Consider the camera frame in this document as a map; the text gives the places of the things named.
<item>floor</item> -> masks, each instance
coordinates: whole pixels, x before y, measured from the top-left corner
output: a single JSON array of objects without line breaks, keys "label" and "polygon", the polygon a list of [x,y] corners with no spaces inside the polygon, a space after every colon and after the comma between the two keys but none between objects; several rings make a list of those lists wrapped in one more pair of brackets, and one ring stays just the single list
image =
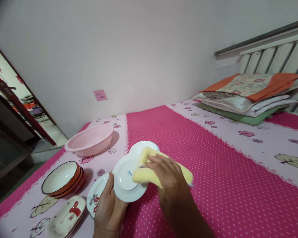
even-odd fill
[{"label": "floor", "polygon": [[54,125],[48,117],[38,120],[39,124],[54,140],[56,145],[42,138],[32,146],[32,165],[18,165],[0,180],[0,203],[12,194],[24,181],[26,181],[37,169],[57,153],[67,142],[61,130]]},{"label": "floor", "polygon": [[19,165],[18,171],[11,171],[0,179],[0,203],[9,197],[24,181],[26,181],[45,162],[34,165]]},{"label": "floor", "polygon": [[50,119],[46,117],[46,119],[39,121],[39,124],[43,127],[43,129],[49,134],[49,136],[54,140],[56,147],[60,147],[65,145],[67,142],[66,137],[62,133],[62,131],[58,128],[58,126],[54,125]]}]

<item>yellow sponge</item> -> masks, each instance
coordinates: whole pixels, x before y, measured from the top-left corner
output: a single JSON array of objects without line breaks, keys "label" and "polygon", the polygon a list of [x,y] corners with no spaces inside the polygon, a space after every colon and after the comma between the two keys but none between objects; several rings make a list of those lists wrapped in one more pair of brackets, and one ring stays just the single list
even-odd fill
[{"label": "yellow sponge", "polygon": [[[148,155],[153,155],[156,156],[156,154],[169,157],[165,155],[164,153],[161,153],[159,151],[156,151],[154,149],[151,149],[149,147],[145,147],[140,155],[140,160],[138,164],[138,169],[135,170],[132,180],[135,183],[153,183],[157,185],[158,187],[162,188],[160,180],[158,179],[157,175],[155,172],[150,169],[150,168],[144,168],[146,162],[150,162],[150,160],[147,159]],[[193,174],[183,165],[179,164],[182,170],[182,173],[184,175],[184,178],[186,182],[188,183],[189,186],[192,186],[192,181],[193,181]]]}]

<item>pink sticky note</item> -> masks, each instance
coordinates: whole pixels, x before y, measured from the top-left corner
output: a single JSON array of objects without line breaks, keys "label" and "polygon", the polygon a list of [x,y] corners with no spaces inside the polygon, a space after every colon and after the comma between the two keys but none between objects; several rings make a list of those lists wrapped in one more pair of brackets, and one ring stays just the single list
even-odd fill
[{"label": "pink sticky note", "polygon": [[97,101],[106,101],[107,100],[105,91],[103,89],[94,91],[94,94],[95,94]]}]

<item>pink plastic basin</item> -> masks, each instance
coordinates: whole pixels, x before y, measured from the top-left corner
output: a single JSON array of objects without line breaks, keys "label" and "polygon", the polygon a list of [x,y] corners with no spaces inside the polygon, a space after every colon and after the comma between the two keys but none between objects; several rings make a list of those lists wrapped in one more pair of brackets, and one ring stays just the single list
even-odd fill
[{"label": "pink plastic basin", "polygon": [[65,150],[80,156],[91,156],[106,149],[112,141],[114,128],[100,125],[77,133],[65,144]]}]

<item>stacked bowls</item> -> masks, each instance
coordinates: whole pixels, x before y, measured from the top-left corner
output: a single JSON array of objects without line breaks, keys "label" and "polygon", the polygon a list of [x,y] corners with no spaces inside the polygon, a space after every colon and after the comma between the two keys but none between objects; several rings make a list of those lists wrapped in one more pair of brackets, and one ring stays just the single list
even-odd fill
[{"label": "stacked bowls", "polygon": [[67,198],[78,192],[84,185],[86,173],[75,161],[61,164],[44,180],[42,192],[54,198]]}]

